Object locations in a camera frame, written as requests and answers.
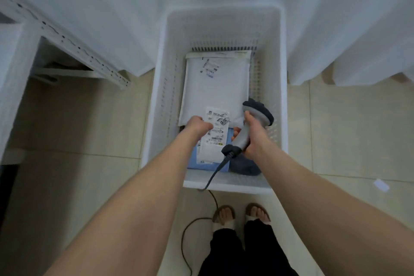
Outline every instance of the person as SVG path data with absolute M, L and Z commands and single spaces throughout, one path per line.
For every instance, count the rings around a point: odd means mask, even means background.
M 261 169 L 325 275 L 414 275 L 414 233 L 410 229 L 295 162 L 248 112 L 245 120 L 251 127 L 246 156 Z M 171 144 L 101 207 L 45 275 L 156 275 L 191 150 L 211 128 L 210 123 L 193 116 Z M 219 243 L 216 235 L 231 232 L 219 229 L 214 232 L 207 263 L 203 263 L 207 266 L 200 273 L 244 275 L 246 271 L 229 261 L 240 255 L 257 267 L 255 275 L 264 274 L 264 265 L 273 268 L 270 273 L 294 275 L 270 234 L 266 210 L 253 205 L 247 211 L 257 219 L 246 223 L 246 252 L 234 242 L 225 243 L 224 239 Z M 231 209 L 223 207 L 215 222 L 225 226 L 233 218 Z M 266 229 L 252 234 L 248 225 L 254 224 Z M 209 269 L 209 257 L 216 256 L 215 245 L 222 247 L 222 262 L 231 271 L 223 265 L 210 265 Z M 254 247 L 256 251 L 262 247 L 262 251 L 251 254 Z

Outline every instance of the right hand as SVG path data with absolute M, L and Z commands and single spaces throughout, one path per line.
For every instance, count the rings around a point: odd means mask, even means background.
M 262 149 L 267 146 L 267 143 L 272 141 L 268 138 L 266 129 L 262 127 L 260 122 L 257 119 L 255 119 L 255 117 L 253 117 L 249 111 L 244 112 L 244 119 L 245 122 L 249 123 L 250 125 L 250 145 L 246 148 L 244 154 L 248 159 L 255 160 L 255 158 L 260 154 Z M 232 141 L 235 139 L 235 137 L 239 134 L 240 131 L 240 128 L 234 128 L 234 134 L 231 137 Z

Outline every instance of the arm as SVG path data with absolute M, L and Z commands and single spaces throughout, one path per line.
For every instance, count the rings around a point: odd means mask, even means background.
M 249 113 L 259 166 L 325 275 L 414 275 L 414 233 L 280 150 Z
M 45 276 L 156 275 L 191 151 L 211 128 L 192 117 L 168 147 L 106 202 Z

